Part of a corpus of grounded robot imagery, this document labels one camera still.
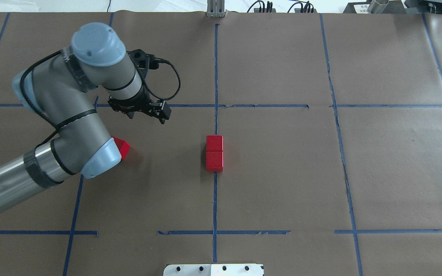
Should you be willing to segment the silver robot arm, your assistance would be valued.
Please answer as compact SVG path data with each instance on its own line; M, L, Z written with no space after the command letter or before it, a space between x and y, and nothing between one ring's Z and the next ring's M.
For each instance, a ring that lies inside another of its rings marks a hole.
M102 86L108 104L130 119L135 112L169 120L167 101L146 83L149 70L170 61L127 51L111 26L93 22L76 31L68 47L32 64L13 79L22 104L53 128L28 152L0 167L0 213L73 175L94 178L121 161L121 153L86 93Z

